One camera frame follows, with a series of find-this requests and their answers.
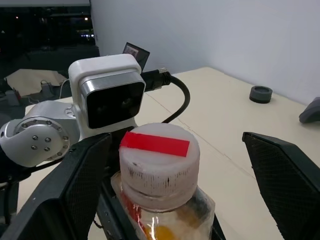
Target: table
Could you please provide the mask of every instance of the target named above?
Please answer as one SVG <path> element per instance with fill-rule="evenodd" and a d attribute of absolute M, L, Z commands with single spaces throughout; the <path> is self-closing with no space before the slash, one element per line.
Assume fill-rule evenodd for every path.
<path fill-rule="evenodd" d="M 251 84 L 209 67 L 176 76 L 188 86 L 191 102 L 172 124 L 190 131 L 199 141 L 198 185 L 215 201 L 226 239 L 282 240 L 260 195 L 242 134 L 255 132 L 294 143 L 320 166 L 320 123 L 300 124 L 299 114 L 306 106 L 277 94 L 268 104 L 250 101 Z M 182 92 L 173 84 L 145 93 L 136 123 L 163 121 L 181 106 L 183 99 Z M 36 172 L 21 182 L 18 210 L 53 168 Z M 106 238 L 93 225 L 89 239 Z"/>

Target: bottle cap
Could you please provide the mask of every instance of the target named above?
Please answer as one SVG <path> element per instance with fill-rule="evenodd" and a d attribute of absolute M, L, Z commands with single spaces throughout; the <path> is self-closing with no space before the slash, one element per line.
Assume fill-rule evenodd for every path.
<path fill-rule="evenodd" d="M 123 191 L 144 209 L 178 208 L 197 188 L 200 148 L 182 127 L 168 123 L 139 126 L 122 139 L 119 157 Z"/>

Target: black rubber object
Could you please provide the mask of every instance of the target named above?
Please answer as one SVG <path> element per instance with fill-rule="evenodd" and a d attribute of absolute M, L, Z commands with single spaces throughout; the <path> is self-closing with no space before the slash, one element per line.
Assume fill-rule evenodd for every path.
<path fill-rule="evenodd" d="M 320 239 L 320 169 L 296 145 L 244 132 L 260 193 L 285 240 Z"/>
<path fill-rule="evenodd" d="M 266 86 L 253 86 L 249 99 L 258 104 L 267 104 L 271 100 L 272 89 Z"/>

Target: transparent bottle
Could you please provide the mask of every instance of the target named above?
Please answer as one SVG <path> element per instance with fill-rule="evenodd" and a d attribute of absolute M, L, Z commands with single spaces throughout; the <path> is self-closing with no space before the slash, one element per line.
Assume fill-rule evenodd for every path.
<path fill-rule="evenodd" d="M 136 135 L 130 141 L 142 148 L 120 146 L 120 172 L 111 184 L 138 238 L 211 240 L 215 202 L 198 187 L 196 138 L 167 123 L 146 124 L 131 132 Z M 183 143 L 184 155 L 174 154 L 181 147 L 176 140 Z"/>

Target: white wall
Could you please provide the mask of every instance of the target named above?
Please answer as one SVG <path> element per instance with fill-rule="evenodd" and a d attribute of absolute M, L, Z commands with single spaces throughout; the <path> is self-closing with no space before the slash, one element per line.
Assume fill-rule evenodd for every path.
<path fill-rule="evenodd" d="M 151 52 L 145 70 L 211 66 L 308 104 L 320 96 L 319 0 L 91 0 L 100 52 Z"/>
<path fill-rule="evenodd" d="M 0 0 L 0 7 L 83 6 L 89 0 Z"/>

